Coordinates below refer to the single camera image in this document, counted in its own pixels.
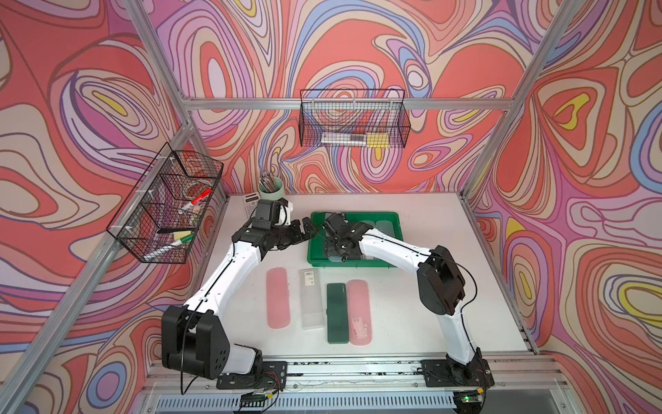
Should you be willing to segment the clear rectangular pencil case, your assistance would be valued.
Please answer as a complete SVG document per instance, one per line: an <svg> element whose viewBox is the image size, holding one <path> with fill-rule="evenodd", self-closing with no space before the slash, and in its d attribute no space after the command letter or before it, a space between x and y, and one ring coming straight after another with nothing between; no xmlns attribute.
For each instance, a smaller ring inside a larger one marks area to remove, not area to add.
<svg viewBox="0 0 662 414"><path fill-rule="evenodd" d="M313 268L302 269L299 271L299 280L302 328L323 328L324 311L319 272Z"/></svg>

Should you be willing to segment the dark green pencil case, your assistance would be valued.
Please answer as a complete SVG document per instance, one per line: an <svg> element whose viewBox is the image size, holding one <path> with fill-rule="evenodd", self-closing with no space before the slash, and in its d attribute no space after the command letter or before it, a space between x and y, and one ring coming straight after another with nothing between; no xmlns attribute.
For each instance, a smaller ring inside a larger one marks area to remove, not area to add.
<svg viewBox="0 0 662 414"><path fill-rule="evenodd" d="M327 340L329 344L349 342L348 295L342 283L327 285Z"/></svg>

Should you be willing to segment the pink pencil case with sticker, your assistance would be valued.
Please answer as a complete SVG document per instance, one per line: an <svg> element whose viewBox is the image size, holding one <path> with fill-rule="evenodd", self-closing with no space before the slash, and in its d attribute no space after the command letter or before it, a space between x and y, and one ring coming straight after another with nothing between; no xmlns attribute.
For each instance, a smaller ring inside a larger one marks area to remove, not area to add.
<svg viewBox="0 0 662 414"><path fill-rule="evenodd" d="M353 279L347 284L349 341L367 346L372 341L372 314L369 287L366 281Z"/></svg>

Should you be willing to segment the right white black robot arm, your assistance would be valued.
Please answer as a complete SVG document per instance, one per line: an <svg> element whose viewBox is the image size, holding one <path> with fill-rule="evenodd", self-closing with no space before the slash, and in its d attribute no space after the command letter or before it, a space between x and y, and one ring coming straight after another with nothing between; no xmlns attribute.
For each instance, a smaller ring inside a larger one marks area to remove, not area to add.
<svg viewBox="0 0 662 414"><path fill-rule="evenodd" d="M484 390L494 386L489 363L473 344L465 327L465 278L468 271L443 247L421 248L400 241L343 213L329 214L322 231L336 255L344 260L370 256L417 278L422 305L436 315L446 340L446 376L458 386Z"/></svg>

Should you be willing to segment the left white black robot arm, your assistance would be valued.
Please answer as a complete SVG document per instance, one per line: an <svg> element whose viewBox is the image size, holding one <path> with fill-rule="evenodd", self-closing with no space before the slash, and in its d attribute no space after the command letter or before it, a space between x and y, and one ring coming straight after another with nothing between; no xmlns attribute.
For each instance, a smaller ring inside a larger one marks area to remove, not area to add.
<svg viewBox="0 0 662 414"><path fill-rule="evenodd" d="M163 367L208 380L224 374L250 375L258 369L260 350L232 343L222 315L267 253L312 238L311 220L293 220L293 210L285 198L260 200L250 219L232 235L227 255L209 279L183 305L167 308L161 318Z"/></svg>

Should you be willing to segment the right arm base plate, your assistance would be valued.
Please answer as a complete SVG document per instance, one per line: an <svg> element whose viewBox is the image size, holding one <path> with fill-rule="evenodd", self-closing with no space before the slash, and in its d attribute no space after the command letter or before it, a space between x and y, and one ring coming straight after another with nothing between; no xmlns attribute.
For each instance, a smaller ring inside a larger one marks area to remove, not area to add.
<svg viewBox="0 0 662 414"><path fill-rule="evenodd" d="M451 358L422 360L417 372L423 376L427 387L460 386L489 389L495 386L487 360L478 355L475 355L467 365Z"/></svg>

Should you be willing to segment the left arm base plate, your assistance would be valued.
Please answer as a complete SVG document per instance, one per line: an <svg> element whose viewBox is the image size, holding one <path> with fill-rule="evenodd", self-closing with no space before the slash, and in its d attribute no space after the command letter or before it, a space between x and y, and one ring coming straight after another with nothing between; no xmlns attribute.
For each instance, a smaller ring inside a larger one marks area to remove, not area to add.
<svg viewBox="0 0 662 414"><path fill-rule="evenodd" d="M217 379L217 389L283 391L287 374L286 361L258 362L248 374L223 374Z"/></svg>

